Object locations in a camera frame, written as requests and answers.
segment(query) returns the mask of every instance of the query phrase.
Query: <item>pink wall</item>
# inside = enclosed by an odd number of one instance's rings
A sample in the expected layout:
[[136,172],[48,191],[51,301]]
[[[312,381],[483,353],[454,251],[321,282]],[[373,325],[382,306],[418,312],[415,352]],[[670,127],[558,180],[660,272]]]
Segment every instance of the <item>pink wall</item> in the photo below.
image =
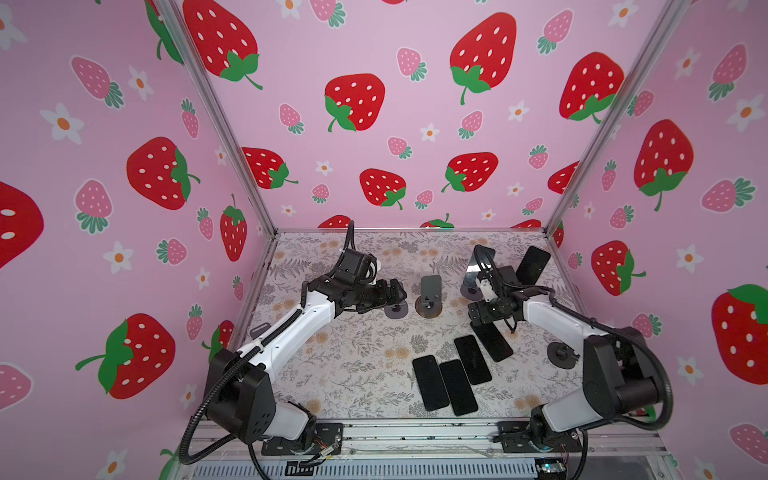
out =
[[[203,392],[201,342],[237,319],[233,279],[248,291],[266,236],[231,164],[217,161],[219,138],[185,67],[166,48],[157,58],[143,1],[12,1],[0,20],[0,477],[162,478]],[[77,60],[73,70],[75,55],[100,67]],[[105,101],[109,83],[119,109]],[[156,137],[168,140],[134,153]],[[201,180],[186,202],[176,148]],[[231,194],[247,225],[237,261],[220,234]],[[171,239],[162,263],[158,244]],[[202,320],[188,322],[194,305]]]
[[[597,126],[589,116],[567,117],[584,103],[582,95],[597,94],[597,104],[615,93],[620,71],[631,67],[664,3],[574,0],[512,8],[471,0],[293,0],[288,8],[272,1],[177,1],[234,133],[249,148],[273,221],[304,228],[335,215],[363,227],[418,227],[446,214],[457,227],[546,223],[561,198],[550,187],[561,189],[555,183],[568,179],[573,169],[567,167]],[[237,52],[233,59],[230,50]],[[479,79],[463,71],[473,65],[483,69]],[[481,93],[467,91],[462,105],[464,86]],[[538,145],[547,150],[531,154]],[[473,158],[481,168],[467,166]],[[468,178],[453,179],[467,191],[448,186],[441,193],[448,166],[460,174],[468,168]],[[361,185],[363,172],[370,185]],[[419,198],[427,190],[432,194]],[[427,208],[415,205],[420,200]]]
[[[692,5],[642,86],[650,106],[640,93],[564,219],[560,251],[589,313],[639,326],[667,367],[675,410],[661,435],[688,479],[768,477],[766,24],[765,2]],[[659,167],[667,178],[650,181]],[[607,264],[630,252],[646,276]]]

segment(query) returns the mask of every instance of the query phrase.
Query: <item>strawberry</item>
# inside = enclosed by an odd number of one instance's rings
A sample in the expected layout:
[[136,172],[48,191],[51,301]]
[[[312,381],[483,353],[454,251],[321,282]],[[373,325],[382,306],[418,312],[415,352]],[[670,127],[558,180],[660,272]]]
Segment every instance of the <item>strawberry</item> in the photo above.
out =
[[229,81],[248,76],[259,67],[259,47],[247,26],[214,0],[184,0],[184,21],[206,70]]
[[0,362],[0,412],[26,399],[35,382],[12,363]]
[[295,108],[288,104],[280,105],[280,122],[288,127],[288,131],[294,135],[301,135],[304,124],[301,123],[301,115]]
[[360,187],[366,200],[377,207],[400,206],[400,200],[406,195],[406,181],[399,175],[384,170],[369,168],[360,174]]
[[563,95],[560,97],[560,116],[581,121],[611,106],[624,71],[605,53],[593,51],[578,61],[571,70]]
[[718,101],[725,98],[734,88],[733,83],[741,78],[746,70],[746,45],[738,44],[728,51],[723,60],[712,72],[710,85],[710,100]]
[[592,252],[592,271],[608,293],[619,296],[632,286],[633,276],[645,276],[634,272],[634,257],[624,242],[613,240],[600,245]]
[[480,130],[481,126],[482,112],[480,110],[473,111],[462,120],[462,127],[459,128],[458,135],[462,140],[469,140],[475,136],[475,132]]
[[441,193],[449,186],[457,192],[472,192],[483,185],[498,167],[498,157],[490,152],[463,154],[453,157],[445,170],[445,179],[449,182]]
[[192,107],[192,102],[189,98],[185,98],[184,101],[181,102],[181,110],[181,121],[187,128],[190,137],[197,138],[197,133],[200,131],[200,124],[197,122],[197,117],[195,116],[196,112]]
[[611,189],[616,181],[616,162],[611,158],[608,163],[605,164],[605,171],[603,172],[603,192],[607,192]]
[[566,168],[558,170],[552,174],[552,176],[549,177],[549,181],[547,182],[547,187],[549,187],[549,190],[552,190],[556,194],[562,195],[565,192],[565,188],[568,186],[568,182],[571,181],[571,177],[573,177],[577,166],[578,162],[576,161],[568,165]]
[[536,170],[544,168],[547,160],[549,160],[549,154],[547,153],[547,148],[544,145],[536,145],[536,147],[531,149],[531,152],[528,155],[531,156],[528,159],[528,164]]
[[370,73],[344,75],[329,81],[326,85],[326,111],[333,120],[328,125],[328,131],[337,121],[346,130],[371,128],[382,109],[384,91],[379,77]]
[[634,165],[634,184],[649,197],[659,196],[654,211],[661,208],[661,196],[683,181],[694,163],[694,148],[672,121],[656,122],[643,140]]
[[214,238],[214,220],[208,215],[208,210],[200,208],[197,211],[197,221],[200,223],[200,233],[203,234],[205,240],[212,240]]
[[736,425],[728,431],[733,444],[763,465],[768,465],[768,432],[750,423]]
[[734,207],[743,207],[754,198],[757,187],[751,180],[738,178],[735,182],[726,178],[714,184],[701,197],[701,206],[720,214],[731,211]]
[[491,90],[509,73],[518,25],[508,13],[495,13],[470,30],[451,51],[453,81],[473,94]]
[[389,147],[390,154],[400,157],[403,160],[410,158],[411,155],[413,155],[413,150],[408,146],[408,142],[402,138],[390,137],[386,144]]
[[187,319],[187,337],[190,341],[197,338],[203,328],[203,309],[196,303],[192,306]]
[[110,82],[107,71],[87,58],[75,55],[70,59],[72,71],[78,76],[85,90],[97,100],[103,100],[108,107],[120,110],[125,102],[117,82]]
[[237,208],[235,196],[232,194],[232,205],[224,209],[219,221],[221,241],[224,243],[224,251],[231,261],[237,262],[243,254],[245,239],[248,237],[248,225],[245,222],[243,211]]
[[622,229],[627,226],[627,223],[632,223],[634,218],[634,209],[631,205],[624,205],[624,208],[619,207],[611,215],[609,223],[613,228]]
[[148,141],[128,157],[128,181],[143,197],[168,210],[178,210],[187,202],[192,191],[187,172],[187,159],[174,142],[166,137]]
[[157,320],[144,313],[128,317],[107,338],[106,353],[74,366],[79,371],[96,359],[104,359],[98,381],[114,399],[129,399],[146,389],[170,367],[176,343]]
[[21,190],[0,182],[0,268],[27,250],[43,233],[43,215]]
[[80,210],[75,218],[81,230],[95,235],[109,227],[107,217],[112,215],[112,201],[100,181],[86,180],[74,196],[74,205]]
[[549,52],[558,47],[558,43],[565,40],[571,31],[571,23],[574,21],[573,10],[563,10],[544,25],[544,36],[538,39],[538,53],[549,55]]
[[282,187],[285,182],[298,184],[298,181],[288,180],[288,165],[273,151],[264,148],[243,147],[243,153],[248,161],[248,167],[256,178],[256,185],[269,190]]
[[411,81],[421,81],[427,75],[427,64],[422,61],[422,54],[411,48],[400,48],[397,51],[397,66],[400,73],[410,77]]
[[630,117],[640,117],[654,103],[654,94],[648,90],[643,90],[635,95],[627,108],[627,115]]
[[746,382],[768,384],[768,290],[747,284],[718,296],[712,327],[726,368]]
[[208,354],[209,363],[219,351],[226,349],[230,345],[230,339],[232,338],[232,331],[234,328],[235,325],[231,321],[224,320],[211,336],[210,346],[206,345],[205,340],[203,340],[203,348],[210,350],[210,353]]
[[661,335],[661,326],[663,324],[659,321],[659,317],[654,316],[652,313],[645,314],[640,313],[634,320],[632,320],[632,326],[647,339],[653,336]]

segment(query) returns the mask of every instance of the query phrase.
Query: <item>pink strawberry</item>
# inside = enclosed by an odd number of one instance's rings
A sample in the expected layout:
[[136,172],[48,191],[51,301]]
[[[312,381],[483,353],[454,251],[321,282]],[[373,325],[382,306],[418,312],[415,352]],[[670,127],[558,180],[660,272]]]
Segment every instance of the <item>pink strawberry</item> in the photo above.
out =
[[743,207],[754,198],[753,193],[757,187],[751,180],[737,179],[735,182],[726,178],[714,184],[708,192],[701,197],[701,206],[707,210],[724,214],[733,207]]
[[386,144],[389,146],[389,153],[402,159],[410,158],[413,150],[408,146],[408,142],[402,138],[390,137]]
[[316,204],[324,204],[328,200],[329,195],[330,192],[325,184],[320,184],[312,189],[312,200],[314,200]]
[[85,90],[93,98],[103,100],[108,107],[120,110],[125,102],[123,101],[123,92],[120,91],[120,85],[117,82],[110,82],[107,71],[87,58],[75,55],[70,59],[72,71],[78,76]]
[[214,221],[208,216],[208,210],[200,208],[197,211],[197,221],[200,222],[200,233],[203,234],[205,240],[211,240],[214,238]]
[[627,226],[627,223],[632,223],[633,218],[634,208],[631,205],[624,205],[624,208],[617,208],[611,215],[610,223],[613,228],[622,229]]
[[616,181],[616,162],[614,159],[610,159],[605,164],[605,172],[603,172],[603,192],[607,192],[611,189]]
[[458,135],[462,140],[469,140],[475,136],[475,132],[480,130],[481,126],[482,112],[480,110],[473,111],[462,120],[462,127],[459,128]]
[[710,100],[718,101],[725,98],[734,88],[733,83],[741,78],[746,70],[746,45],[738,44],[730,49],[728,54],[712,73],[713,84],[710,85]]
[[543,168],[547,163],[547,160],[549,160],[549,154],[544,145],[536,145],[535,148],[531,149],[531,152],[528,153],[528,155],[531,155],[528,159],[528,164],[536,170]]
[[12,363],[0,363],[0,412],[26,399],[34,385],[32,377]]
[[400,73],[410,77],[411,81],[421,81],[427,75],[427,64],[422,61],[422,54],[411,48],[400,48],[397,51],[397,65]]
[[74,205],[80,210],[76,218],[83,231],[95,235],[109,227],[107,217],[112,215],[112,202],[107,189],[98,180],[85,181],[74,196]]
[[187,337],[190,341],[197,338],[200,330],[203,328],[203,309],[196,303],[192,306],[187,319]]
[[163,263],[170,263],[171,265],[178,265],[187,258],[187,248],[175,238],[171,238],[166,241],[157,244],[157,259]]

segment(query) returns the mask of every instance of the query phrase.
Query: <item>white flower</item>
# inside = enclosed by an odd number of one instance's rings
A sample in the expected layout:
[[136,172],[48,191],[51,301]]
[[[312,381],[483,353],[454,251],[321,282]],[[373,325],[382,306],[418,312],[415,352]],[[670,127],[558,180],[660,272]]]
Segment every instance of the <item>white flower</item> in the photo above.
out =
[[112,480],[115,476],[125,472],[125,454],[128,453],[128,449],[123,450],[120,453],[109,452],[107,456],[107,464],[98,471],[96,478],[98,480]]
[[69,112],[64,104],[56,105],[56,112],[50,110],[40,110],[40,115],[51,125],[51,136],[54,140],[61,140],[66,137],[76,144],[80,144],[80,134],[78,131],[85,126],[83,120],[78,120],[69,116]]
[[520,103],[509,108],[508,120],[523,121],[523,115],[527,114],[529,110],[531,109],[525,106],[525,102],[520,100]]
[[5,3],[0,3],[0,25],[3,25],[3,28],[0,28],[0,48],[3,50],[9,50],[11,48],[11,40],[20,41],[22,43],[26,43],[27,38],[24,36],[24,34],[13,24],[11,21],[13,20],[13,14],[11,13],[11,7],[7,6]]
[[627,20],[630,15],[634,14],[640,7],[632,5],[633,0],[625,0],[622,3],[614,4],[614,16],[611,17],[611,21],[608,22],[608,26],[619,24],[620,27],[627,25]]
[[205,268],[200,267],[200,273],[194,276],[194,279],[197,280],[197,289],[202,290],[204,286],[210,286],[209,279],[210,279],[210,272],[205,271]]
[[695,358],[689,358],[688,360],[685,360],[677,357],[677,363],[680,365],[680,368],[677,369],[677,374],[687,378],[691,385],[696,385],[696,379],[704,378],[704,374],[701,372],[701,370],[696,368]]
[[757,95],[752,101],[739,100],[736,102],[736,113],[728,117],[725,123],[731,125],[736,124],[736,129],[739,132],[746,130],[746,126],[750,124],[752,120],[759,120],[766,116],[766,112],[760,108],[760,104],[763,103],[763,94]]
[[120,269],[131,269],[131,257],[133,255],[134,249],[123,248],[123,245],[120,242],[115,242],[113,251],[107,252],[102,256],[104,260],[112,263],[112,274],[114,275],[119,272]]
[[128,66],[128,70],[131,73],[131,79],[128,80],[128,84],[131,88],[139,90],[141,100],[147,100],[147,95],[152,95],[154,93],[152,87],[147,83],[147,72],[136,71],[136,69],[130,65]]
[[435,124],[429,124],[427,128],[422,128],[422,141],[435,141],[435,137],[437,137],[438,133],[440,133],[440,130],[435,128]]
[[328,165],[327,161],[324,161],[324,162],[316,161],[315,163],[317,163],[317,168],[315,169],[315,172],[320,172],[321,174],[323,174],[324,177],[327,177],[328,173],[333,171],[331,166]]
[[696,246],[690,245],[687,249],[677,249],[677,268],[686,267],[689,272],[693,273],[696,270],[696,264],[701,263],[704,257],[696,254]]

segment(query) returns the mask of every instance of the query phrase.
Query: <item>black smartphone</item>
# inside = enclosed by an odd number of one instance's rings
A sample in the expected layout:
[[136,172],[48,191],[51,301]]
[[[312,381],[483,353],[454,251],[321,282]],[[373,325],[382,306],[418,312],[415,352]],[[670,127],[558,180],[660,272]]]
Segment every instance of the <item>black smartphone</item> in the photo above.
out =
[[515,353],[493,323],[483,323],[480,326],[474,326],[470,323],[470,326],[494,362],[501,362]]
[[523,285],[535,285],[544,267],[547,266],[549,257],[551,257],[550,253],[541,248],[528,247],[518,267],[518,282]]
[[481,383],[491,381],[491,370],[488,370],[488,364],[482,358],[480,345],[472,335],[460,336],[454,339],[458,357],[462,359],[464,371],[467,373],[467,379],[471,385],[480,385]]
[[440,364],[440,373],[451,399],[451,407],[456,416],[466,415],[478,411],[478,403],[475,394],[464,373],[461,360],[451,360]]
[[434,355],[421,356],[413,359],[413,371],[416,374],[416,383],[422,394],[424,409],[427,412],[442,409],[450,405],[448,393],[442,382],[440,368]]

